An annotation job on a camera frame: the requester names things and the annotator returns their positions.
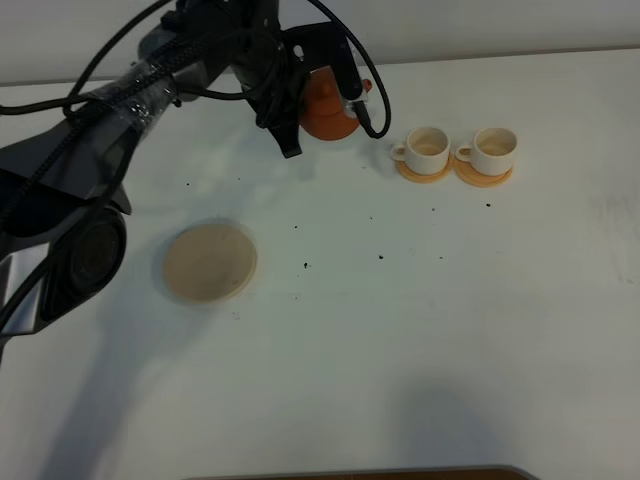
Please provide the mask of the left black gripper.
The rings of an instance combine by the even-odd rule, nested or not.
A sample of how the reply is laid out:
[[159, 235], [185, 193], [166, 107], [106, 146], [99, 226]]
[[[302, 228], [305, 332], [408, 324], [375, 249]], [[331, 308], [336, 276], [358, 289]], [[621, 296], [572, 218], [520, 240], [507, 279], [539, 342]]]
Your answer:
[[269, 130], [284, 158], [302, 154], [299, 142], [300, 95], [305, 60], [294, 53], [305, 46], [307, 29], [238, 29], [232, 73], [240, 91], [234, 101], [249, 103], [256, 124]]

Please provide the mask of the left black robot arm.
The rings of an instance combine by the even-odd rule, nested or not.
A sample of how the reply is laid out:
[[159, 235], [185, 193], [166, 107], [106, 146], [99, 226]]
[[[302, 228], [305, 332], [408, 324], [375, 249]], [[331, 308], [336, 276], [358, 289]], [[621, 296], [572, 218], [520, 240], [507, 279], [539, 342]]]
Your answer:
[[231, 70], [258, 126], [300, 153], [286, 32], [275, 1], [158, 1], [160, 23], [137, 61], [97, 89], [18, 113], [61, 109], [50, 130], [1, 150], [1, 337], [32, 335], [115, 276], [131, 212], [123, 180], [139, 144], [172, 104], [211, 95]]

